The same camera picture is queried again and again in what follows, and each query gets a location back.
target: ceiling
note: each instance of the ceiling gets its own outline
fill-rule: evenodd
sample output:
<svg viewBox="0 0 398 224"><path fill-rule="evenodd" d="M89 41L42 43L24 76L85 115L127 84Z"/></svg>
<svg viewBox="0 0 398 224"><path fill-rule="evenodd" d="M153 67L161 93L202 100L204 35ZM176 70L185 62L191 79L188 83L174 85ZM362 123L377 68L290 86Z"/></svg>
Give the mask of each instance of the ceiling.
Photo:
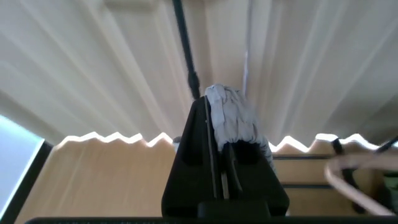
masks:
<svg viewBox="0 0 398 224"><path fill-rule="evenodd" d="M398 1L183 1L201 92L243 88L264 134L398 133ZM171 0L0 2L0 113L51 143L182 133L192 97Z"/></svg>

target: gray cloth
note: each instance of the gray cloth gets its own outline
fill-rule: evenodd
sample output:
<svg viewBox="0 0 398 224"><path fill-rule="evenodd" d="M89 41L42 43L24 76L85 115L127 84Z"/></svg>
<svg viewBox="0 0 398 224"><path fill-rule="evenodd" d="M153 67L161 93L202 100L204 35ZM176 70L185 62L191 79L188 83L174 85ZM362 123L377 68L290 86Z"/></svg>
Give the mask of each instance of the gray cloth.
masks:
<svg viewBox="0 0 398 224"><path fill-rule="evenodd" d="M254 110L241 91L215 84L206 89L205 95L211 106L211 122L218 150L221 151L225 143L238 140L258 143L275 172L268 140L260 133Z"/></svg>

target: black rope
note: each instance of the black rope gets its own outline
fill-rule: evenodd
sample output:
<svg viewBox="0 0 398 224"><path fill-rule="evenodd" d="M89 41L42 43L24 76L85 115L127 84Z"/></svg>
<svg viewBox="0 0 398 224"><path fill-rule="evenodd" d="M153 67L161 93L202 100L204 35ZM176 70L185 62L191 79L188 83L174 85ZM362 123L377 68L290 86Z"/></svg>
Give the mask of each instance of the black rope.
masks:
<svg viewBox="0 0 398 224"><path fill-rule="evenodd" d="M199 78L193 66L191 48L189 44L189 37L187 32L187 25L185 24L184 11L181 0L173 0L174 13L177 19L178 31L180 32L181 44L184 50L185 61L188 68L188 84L192 92L193 99L197 100L200 97Z"/></svg>

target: black pole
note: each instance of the black pole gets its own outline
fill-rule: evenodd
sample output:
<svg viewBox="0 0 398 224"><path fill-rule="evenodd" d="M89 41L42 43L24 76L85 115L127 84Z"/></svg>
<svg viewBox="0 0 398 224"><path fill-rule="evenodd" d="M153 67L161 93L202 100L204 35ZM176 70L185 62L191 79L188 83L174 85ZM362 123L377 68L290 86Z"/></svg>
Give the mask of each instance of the black pole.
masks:
<svg viewBox="0 0 398 224"><path fill-rule="evenodd" d="M178 31L180 32L181 44L184 50L185 61L188 68L188 84L192 92L193 99L197 100L200 97L199 78L193 66L191 48L189 44L189 37L187 32L187 25L185 24L184 11L181 0L173 0L174 13L177 19Z"/></svg>

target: corrugated ceiling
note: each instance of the corrugated ceiling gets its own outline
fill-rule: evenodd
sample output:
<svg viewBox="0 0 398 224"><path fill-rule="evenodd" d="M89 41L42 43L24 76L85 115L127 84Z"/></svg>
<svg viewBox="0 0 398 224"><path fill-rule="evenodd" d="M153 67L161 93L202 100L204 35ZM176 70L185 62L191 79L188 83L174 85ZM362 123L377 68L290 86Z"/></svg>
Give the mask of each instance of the corrugated ceiling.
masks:
<svg viewBox="0 0 398 224"><path fill-rule="evenodd" d="M398 1L183 4L202 93L242 89L248 49L247 97L271 142L398 133ZM54 144L181 135L192 97L170 0L4 0L0 21L4 116Z"/></svg>

